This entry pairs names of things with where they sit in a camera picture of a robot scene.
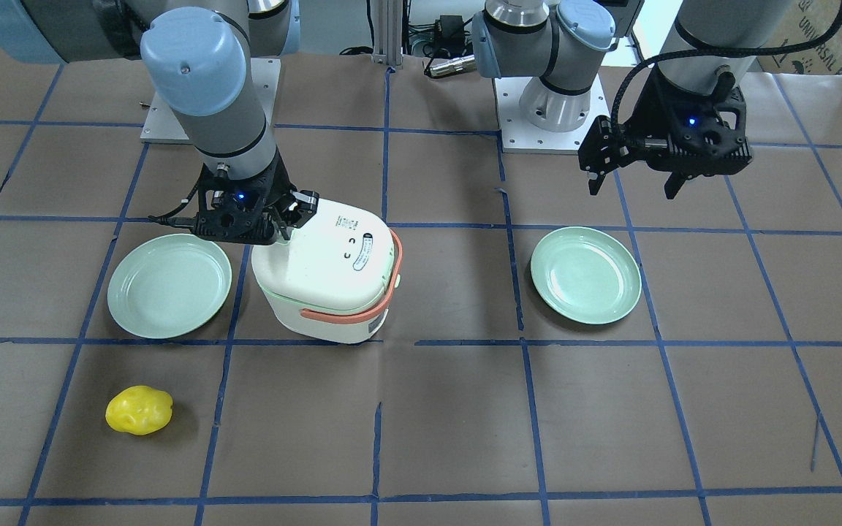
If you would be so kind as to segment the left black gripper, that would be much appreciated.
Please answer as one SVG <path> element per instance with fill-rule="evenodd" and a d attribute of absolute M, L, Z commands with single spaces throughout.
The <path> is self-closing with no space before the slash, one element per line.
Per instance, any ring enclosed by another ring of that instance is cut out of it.
<path fill-rule="evenodd" d="M 655 69 L 625 123 L 595 117 L 578 150 L 588 190 L 598 196 L 609 173 L 634 162 L 671 171 L 673 200 L 692 175 L 735 175 L 753 160 L 746 139 L 746 103 L 732 71 L 715 74 L 709 94 L 686 92 Z"/>

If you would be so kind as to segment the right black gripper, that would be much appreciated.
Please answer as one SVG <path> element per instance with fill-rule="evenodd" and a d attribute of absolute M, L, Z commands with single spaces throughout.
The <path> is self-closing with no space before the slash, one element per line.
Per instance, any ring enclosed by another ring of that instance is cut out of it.
<path fill-rule="evenodd" d="M 191 233 L 211 242 L 272 244 L 290 240 L 318 211 L 320 194 L 296 191 L 281 157 L 261 173 L 234 180 L 203 167 Z"/>

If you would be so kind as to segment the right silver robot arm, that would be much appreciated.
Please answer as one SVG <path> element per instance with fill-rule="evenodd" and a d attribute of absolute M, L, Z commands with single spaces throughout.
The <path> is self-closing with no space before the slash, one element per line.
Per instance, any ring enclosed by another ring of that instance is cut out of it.
<path fill-rule="evenodd" d="M 151 217 L 211 242 L 288 242 L 318 193 L 290 182 L 253 59 L 295 50 L 292 1 L 0 1 L 0 47 L 30 64 L 140 60 L 203 167 L 181 208 Z"/>

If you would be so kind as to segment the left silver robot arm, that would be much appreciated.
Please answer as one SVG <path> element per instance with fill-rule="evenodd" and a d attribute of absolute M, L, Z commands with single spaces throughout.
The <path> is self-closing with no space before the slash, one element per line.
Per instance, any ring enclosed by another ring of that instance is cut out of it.
<path fill-rule="evenodd" d="M 685 1 L 657 56 L 622 83 L 607 115 L 589 115 L 589 92 L 618 36 L 618 15 L 632 1 L 488 1 L 472 18 L 471 39 L 483 77 L 527 77 L 519 103 L 528 122 L 551 132 L 589 130 L 578 148 L 589 193 L 628 164 L 664 171 L 674 199 L 699 176 L 735 175 L 752 161 L 742 76 L 757 56 L 815 49 L 842 26 L 835 19 L 815 39 L 770 47 L 786 1 Z"/>

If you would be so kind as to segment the green plate near left arm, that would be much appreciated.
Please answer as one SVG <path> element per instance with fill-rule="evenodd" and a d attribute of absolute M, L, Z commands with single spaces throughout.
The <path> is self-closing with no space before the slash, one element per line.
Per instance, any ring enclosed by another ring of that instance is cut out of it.
<path fill-rule="evenodd" d="M 532 283 L 551 309 L 585 325 L 624 319 L 638 304 L 642 279 L 629 249 L 597 229 L 568 226 L 536 244 Z"/>

